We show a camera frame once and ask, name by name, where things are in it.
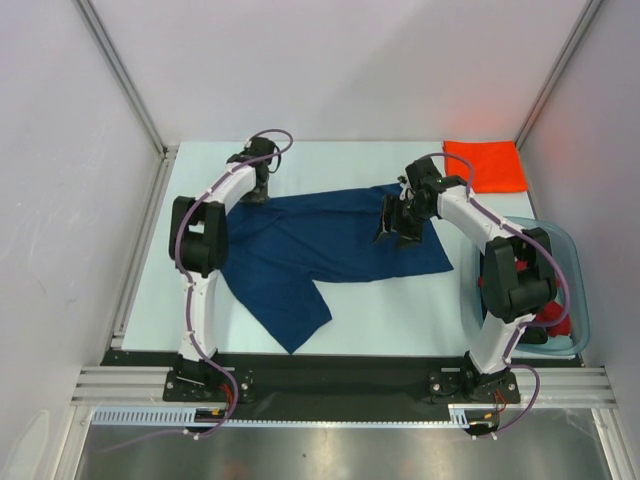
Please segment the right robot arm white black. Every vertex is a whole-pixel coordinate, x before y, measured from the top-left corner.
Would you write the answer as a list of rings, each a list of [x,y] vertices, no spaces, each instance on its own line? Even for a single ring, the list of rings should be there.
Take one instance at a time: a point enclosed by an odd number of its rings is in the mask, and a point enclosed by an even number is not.
[[[383,199],[374,240],[395,236],[399,248],[418,245],[433,218],[457,227],[482,258],[481,298],[486,308],[479,336],[446,399],[489,402],[506,384],[515,346],[566,279],[552,256],[547,232],[527,229],[485,206],[470,180],[443,176],[425,155],[399,176],[401,192]]]

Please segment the blue t shirt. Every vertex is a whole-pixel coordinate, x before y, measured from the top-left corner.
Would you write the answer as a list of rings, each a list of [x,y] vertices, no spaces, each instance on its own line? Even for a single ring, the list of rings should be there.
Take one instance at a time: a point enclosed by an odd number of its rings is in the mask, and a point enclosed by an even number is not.
[[[445,273],[453,266],[430,222],[416,246],[376,242],[386,196],[397,184],[238,204],[228,216],[222,275],[235,298],[292,354],[332,313],[317,282],[366,283]]]

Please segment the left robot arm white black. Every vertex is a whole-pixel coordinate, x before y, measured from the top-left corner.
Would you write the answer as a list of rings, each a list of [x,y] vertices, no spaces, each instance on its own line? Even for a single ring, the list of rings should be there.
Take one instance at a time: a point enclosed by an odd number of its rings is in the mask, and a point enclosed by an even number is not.
[[[218,352],[213,313],[216,285],[229,257],[228,215],[238,203],[268,200],[270,175],[282,150],[262,133],[227,160],[223,174],[197,197],[173,201],[169,256],[182,276],[185,326],[173,366],[166,377],[163,399],[206,402],[224,391],[233,400],[233,382],[215,366]]]

